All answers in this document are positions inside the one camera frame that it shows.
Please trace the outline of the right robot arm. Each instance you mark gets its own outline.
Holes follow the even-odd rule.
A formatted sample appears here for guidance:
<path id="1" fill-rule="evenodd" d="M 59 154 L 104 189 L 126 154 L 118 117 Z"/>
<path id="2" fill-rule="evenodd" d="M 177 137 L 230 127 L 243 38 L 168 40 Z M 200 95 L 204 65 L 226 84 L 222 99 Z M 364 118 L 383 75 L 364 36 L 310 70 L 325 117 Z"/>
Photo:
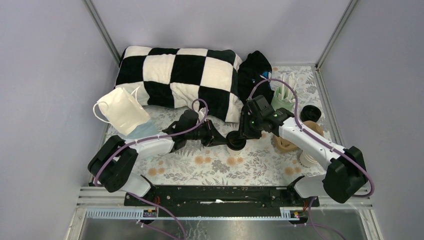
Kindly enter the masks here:
<path id="1" fill-rule="evenodd" d="M 284 109 L 274 110 L 264 96 L 259 95 L 242 107 L 239 134 L 242 138 L 259 139 L 262 132 L 296 145 L 309 154 L 326 171 L 323 175 L 299 177 L 289 186 L 287 201 L 293 206 L 301 205 L 307 198 L 328 196 L 344 204 L 370 177 L 366 175 L 363 153 L 355 146 L 346 148 L 311 130 L 295 115 Z"/>

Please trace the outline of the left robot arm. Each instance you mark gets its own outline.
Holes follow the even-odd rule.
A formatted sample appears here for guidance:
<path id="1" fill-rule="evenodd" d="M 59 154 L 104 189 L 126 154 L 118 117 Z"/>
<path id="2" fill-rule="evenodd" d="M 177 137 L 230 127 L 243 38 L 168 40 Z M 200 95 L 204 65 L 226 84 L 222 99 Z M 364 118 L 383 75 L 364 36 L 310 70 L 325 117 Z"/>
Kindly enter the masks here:
<path id="1" fill-rule="evenodd" d="M 229 141 L 214 127 L 211 120 L 199 119 L 194 110 L 186 110 L 161 133 L 132 142 L 125 142 L 118 135 L 111 136 L 88 164 L 93 183 L 109 193 L 125 191 L 135 195 L 144 206 L 152 204 L 155 192 L 152 184 L 133 172 L 137 159 L 175 152 L 187 141 L 200 141 L 205 147 L 226 145 Z"/>

